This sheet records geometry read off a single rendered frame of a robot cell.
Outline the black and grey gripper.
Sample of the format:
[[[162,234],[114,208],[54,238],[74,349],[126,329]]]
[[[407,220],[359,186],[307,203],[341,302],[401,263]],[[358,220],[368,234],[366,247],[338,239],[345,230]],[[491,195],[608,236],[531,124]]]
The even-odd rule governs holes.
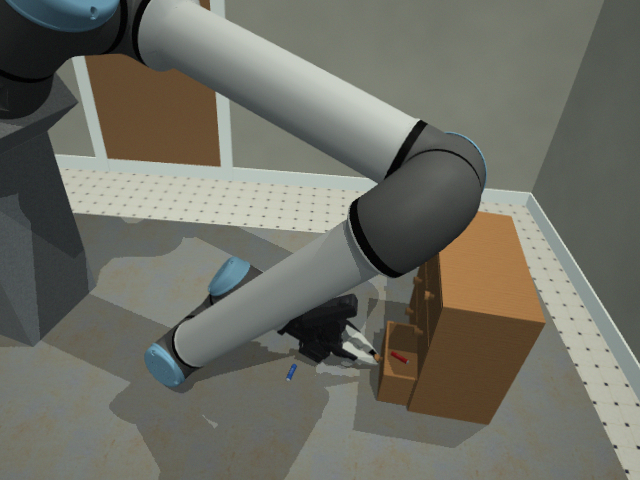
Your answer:
[[[378,353],[361,332],[347,319],[305,327],[302,322],[302,317],[303,314],[289,321],[282,328],[283,330],[277,331],[280,335],[288,333],[300,340],[299,353],[317,363],[323,359],[325,360],[330,356],[330,352],[332,352],[334,355],[341,357],[340,363],[343,366],[351,366],[356,363],[372,366],[378,365],[378,362],[373,357],[374,354]],[[341,342],[343,342],[343,344]],[[366,349],[368,353],[373,356],[369,356],[364,351],[359,350],[362,348]]]

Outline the brown wooden drawer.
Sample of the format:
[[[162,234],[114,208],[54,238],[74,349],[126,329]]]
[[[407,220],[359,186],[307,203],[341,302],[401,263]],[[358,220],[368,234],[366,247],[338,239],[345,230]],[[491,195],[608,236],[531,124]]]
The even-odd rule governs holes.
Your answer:
[[[432,299],[432,300],[430,300]],[[439,271],[439,258],[437,255],[432,276],[429,282],[428,291],[424,292],[423,300],[428,302],[429,309],[429,339],[431,341],[434,333],[441,309],[442,309],[442,297],[441,297],[441,283],[440,283],[440,271]]]
[[[420,283],[420,284],[418,284]],[[420,266],[418,277],[414,276],[413,284],[418,285],[418,317],[423,303],[423,294],[427,290],[426,263]]]
[[[422,331],[421,331],[422,330]],[[429,347],[428,304],[424,301],[418,320],[418,328],[413,329],[413,336],[418,337],[418,377]]]
[[[381,357],[374,354],[375,360],[380,361],[380,369],[384,364],[378,381],[380,388],[377,401],[409,406],[417,383],[417,337],[412,335],[414,327],[417,326],[387,321]],[[405,364],[391,356],[392,351],[409,360],[409,363]]]
[[[429,279],[430,279],[430,276],[431,276],[431,272],[432,272],[432,269],[433,269],[433,265],[434,265],[434,262],[435,262],[436,255],[427,261],[427,279],[428,279],[428,283],[429,283]]]
[[[417,285],[414,287],[410,308],[406,308],[405,315],[410,315],[410,324],[417,324]]]

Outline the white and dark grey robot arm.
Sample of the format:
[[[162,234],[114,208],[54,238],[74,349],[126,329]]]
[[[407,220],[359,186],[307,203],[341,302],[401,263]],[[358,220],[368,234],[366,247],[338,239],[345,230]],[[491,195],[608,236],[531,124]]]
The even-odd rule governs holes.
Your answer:
[[[230,257],[204,302],[146,350],[163,385],[179,386],[302,314],[306,327],[357,316],[355,294],[338,295],[414,270],[478,212],[487,168],[473,141],[414,119],[199,0],[0,0],[0,119],[39,109],[68,59],[104,54],[174,68],[377,183],[345,221],[267,271]]]

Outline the brown wooden chest of drawers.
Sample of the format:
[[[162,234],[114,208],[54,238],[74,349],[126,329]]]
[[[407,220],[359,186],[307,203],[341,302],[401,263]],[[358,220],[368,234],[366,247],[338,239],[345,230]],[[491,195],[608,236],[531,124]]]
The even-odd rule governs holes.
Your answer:
[[[408,411],[489,425],[545,318],[512,216],[478,211],[437,255],[442,309],[419,377],[417,337]]]

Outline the blue battery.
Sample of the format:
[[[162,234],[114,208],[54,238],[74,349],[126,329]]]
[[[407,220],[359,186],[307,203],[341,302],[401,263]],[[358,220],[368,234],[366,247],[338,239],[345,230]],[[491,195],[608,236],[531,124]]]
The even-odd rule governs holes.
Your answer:
[[[286,381],[287,381],[287,382],[290,382],[290,380],[291,380],[291,378],[292,378],[292,376],[293,376],[293,374],[294,374],[294,372],[295,372],[296,367],[297,367],[297,365],[296,365],[296,364],[293,364],[293,365],[292,365],[292,367],[291,367],[291,369],[290,369],[290,371],[289,371],[289,373],[288,373],[288,375],[287,375],[287,377],[286,377]]]

